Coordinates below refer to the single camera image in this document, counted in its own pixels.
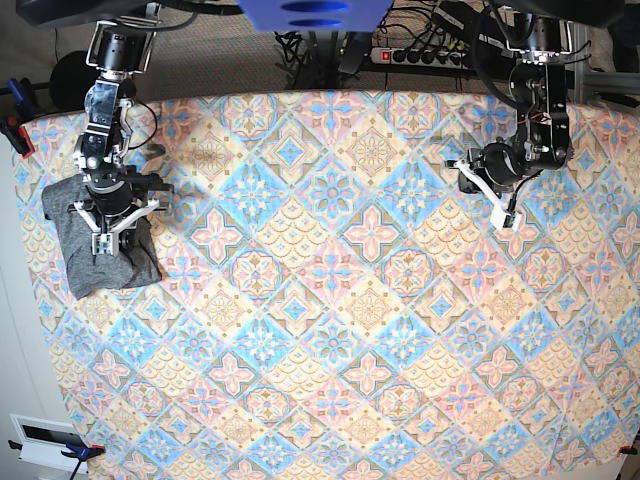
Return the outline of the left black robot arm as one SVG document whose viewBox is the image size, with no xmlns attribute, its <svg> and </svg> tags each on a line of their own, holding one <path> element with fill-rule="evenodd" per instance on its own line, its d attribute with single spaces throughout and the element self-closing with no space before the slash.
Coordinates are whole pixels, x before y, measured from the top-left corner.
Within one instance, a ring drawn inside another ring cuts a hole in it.
<svg viewBox="0 0 640 480">
<path fill-rule="evenodd" d="M 518 195 L 526 182 L 563 168 L 573 155 L 565 72 L 573 47 L 563 45 L 571 34 L 562 33 L 556 19 L 516 10 L 513 27 L 497 23 L 507 49 L 517 57 L 508 98 L 516 111 L 515 133 L 472 148 L 447 166 L 459 172 L 461 192 L 482 193 L 491 202 L 495 229 L 517 230 L 522 218 Z"/>
</svg>

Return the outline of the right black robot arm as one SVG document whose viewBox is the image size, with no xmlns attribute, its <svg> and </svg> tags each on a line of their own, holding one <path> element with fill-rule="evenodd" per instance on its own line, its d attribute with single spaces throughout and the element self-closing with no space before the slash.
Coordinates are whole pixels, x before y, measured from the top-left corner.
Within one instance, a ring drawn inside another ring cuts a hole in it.
<svg viewBox="0 0 640 480">
<path fill-rule="evenodd" d="M 73 155 L 87 197 L 68 210 L 88 225 L 94 256 L 132 250 L 138 221 L 169 206 L 167 199 L 153 194 L 173 187 L 159 175 L 142 174 L 126 163 L 133 138 L 127 121 L 135 104 L 133 76 L 146 71 L 154 40 L 155 34 L 141 27 L 100 21 L 87 53 L 86 63 L 98 77 L 85 96 L 87 125 Z"/>
</svg>

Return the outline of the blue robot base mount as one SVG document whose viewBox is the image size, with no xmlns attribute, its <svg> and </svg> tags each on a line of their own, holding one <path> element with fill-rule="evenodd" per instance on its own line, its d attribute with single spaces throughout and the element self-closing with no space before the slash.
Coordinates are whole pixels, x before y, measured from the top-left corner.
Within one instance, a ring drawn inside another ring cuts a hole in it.
<svg viewBox="0 0 640 480">
<path fill-rule="evenodd" d="M 257 31 L 373 32 L 391 0 L 240 0 Z"/>
</svg>

